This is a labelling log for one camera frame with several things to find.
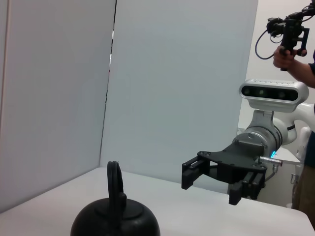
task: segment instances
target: camera rig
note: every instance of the camera rig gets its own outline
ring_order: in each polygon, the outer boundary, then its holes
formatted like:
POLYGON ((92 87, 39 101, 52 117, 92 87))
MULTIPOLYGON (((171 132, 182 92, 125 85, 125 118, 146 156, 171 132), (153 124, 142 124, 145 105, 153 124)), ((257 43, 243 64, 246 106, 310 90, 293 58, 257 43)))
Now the camera rig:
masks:
POLYGON ((297 55, 306 56, 302 54, 303 50, 306 49, 306 44, 309 36, 309 28, 302 26, 302 23, 308 21, 315 15, 315 0, 312 0, 311 4, 304 7, 302 11, 292 13, 288 15, 285 19, 281 18, 269 18, 267 24, 267 30, 259 37, 255 46, 255 53, 260 59, 270 59, 270 57, 262 58, 257 52, 257 46, 262 38, 262 36, 267 32, 270 34, 270 40, 273 43, 281 43, 283 49, 280 50, 280 53, 286 56, 286 50, 289 50, 291 54, 293 53, 293 48, 297 45, 298 42, 302 42, 301 48, 297 50, 297 55), (281 37, 283 38, 280 42, 274 42, 271 38, 281 37))

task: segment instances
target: kettle handle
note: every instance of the kettle handle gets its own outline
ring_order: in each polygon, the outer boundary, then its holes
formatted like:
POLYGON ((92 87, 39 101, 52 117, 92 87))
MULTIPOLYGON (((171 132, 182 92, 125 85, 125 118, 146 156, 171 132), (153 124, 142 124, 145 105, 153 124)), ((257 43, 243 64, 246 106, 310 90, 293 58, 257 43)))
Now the kettle handle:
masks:
POLYGON ((127 196, 124 194, 122 171, 117 161, 107 164, 107 182, 109 194, 109 220, 114 228, 119 227, 126 208, 127 196))

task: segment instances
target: blue indicator light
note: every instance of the blue indicator light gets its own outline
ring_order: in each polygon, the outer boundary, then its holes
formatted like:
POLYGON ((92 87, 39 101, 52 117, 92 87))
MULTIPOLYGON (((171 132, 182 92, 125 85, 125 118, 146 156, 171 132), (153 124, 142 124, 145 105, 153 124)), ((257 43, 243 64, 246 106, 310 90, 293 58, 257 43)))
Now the blue indicator light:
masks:
POLYGON ((270 158, 273 158, 275 154, 276 154, 276 151, 272 152, 270 158))

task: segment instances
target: white partition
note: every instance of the white partition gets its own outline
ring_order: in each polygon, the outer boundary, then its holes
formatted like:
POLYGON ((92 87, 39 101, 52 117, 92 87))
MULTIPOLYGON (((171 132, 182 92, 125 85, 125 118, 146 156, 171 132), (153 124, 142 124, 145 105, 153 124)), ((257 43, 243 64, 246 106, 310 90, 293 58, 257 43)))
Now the white partition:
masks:
MULTIPOLYGON (((181 181, 236 135, 257 0, 119 0, 101 165, 181 181)), ((208 177, 195 186, 226 192, 208 177)))
POLYGON ((10 2, 0 211, 99 165, 115 10, 115 0, 10 2))

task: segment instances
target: black kettle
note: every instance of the black kettle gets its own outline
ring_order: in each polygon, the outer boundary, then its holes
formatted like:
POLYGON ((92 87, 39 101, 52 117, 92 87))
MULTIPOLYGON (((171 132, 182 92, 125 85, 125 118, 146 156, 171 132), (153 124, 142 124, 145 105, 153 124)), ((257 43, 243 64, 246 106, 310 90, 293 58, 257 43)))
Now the black kettle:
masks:
POLYGON ((160 236, 158 221, 143 204, 127 199, 118 162, 108 162, 109 198, 83 208, 71 236, 160 236))

